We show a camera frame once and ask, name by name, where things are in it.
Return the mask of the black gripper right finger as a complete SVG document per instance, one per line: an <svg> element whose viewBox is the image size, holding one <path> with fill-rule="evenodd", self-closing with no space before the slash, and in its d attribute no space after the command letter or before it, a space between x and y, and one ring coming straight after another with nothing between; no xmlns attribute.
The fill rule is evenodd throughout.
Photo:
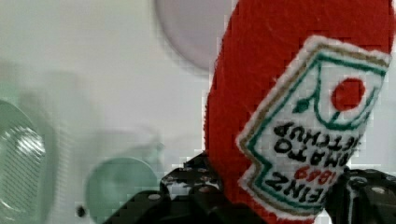
<svg viewBox="0 0 396 224"><path fill-rule="evenodd" d="M346 170L328 193L325 210L332 224L396 224L395 176Z"/></svg>

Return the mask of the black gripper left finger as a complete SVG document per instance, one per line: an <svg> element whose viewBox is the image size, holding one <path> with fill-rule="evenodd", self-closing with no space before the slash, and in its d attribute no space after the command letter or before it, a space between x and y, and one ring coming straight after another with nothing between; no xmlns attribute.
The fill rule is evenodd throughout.
<svg viewBox="0 0 396 224"><path fill-rule="evenodd" d="M267 224L244 203L224 194L222 180L203 152L143 190L104 224Z"/></svg>

